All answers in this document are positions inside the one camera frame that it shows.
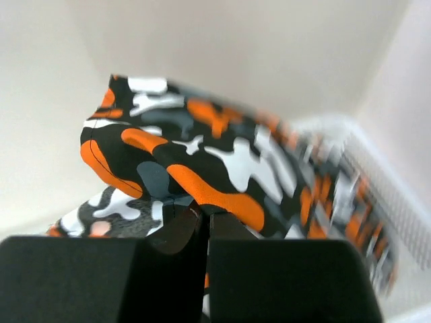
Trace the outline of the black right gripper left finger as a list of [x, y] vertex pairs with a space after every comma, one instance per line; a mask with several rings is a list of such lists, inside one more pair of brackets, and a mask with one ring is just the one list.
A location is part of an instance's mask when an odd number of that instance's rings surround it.
[[2, 322], [198, 322], [205, 218], [190, 204], [146, 238], [11, 236]]

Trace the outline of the orange camouflage shorts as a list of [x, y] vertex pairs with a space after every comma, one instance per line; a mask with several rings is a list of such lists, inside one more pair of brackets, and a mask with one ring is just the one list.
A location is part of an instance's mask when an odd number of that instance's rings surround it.
[[[80, 136], [83, 161], [106, 188], [62, 216], [54, 238], [146, 238], [190, 204], [233, 214], [259, 239], [345, 240], [372, 284], [391, 288], [397, 253], [368, 182], [330, 143], [285, 130], [156, 77], [112, 75]], [[209, 318], [209, 225], [205, 220], [202, 313]]]

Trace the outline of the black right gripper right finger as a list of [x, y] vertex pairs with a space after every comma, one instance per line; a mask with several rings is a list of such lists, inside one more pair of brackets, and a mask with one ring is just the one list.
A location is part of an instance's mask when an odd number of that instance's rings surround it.
[[212, 322], [382, 322], [359, 253], [345, 240], [259, 239], [204, 206]]

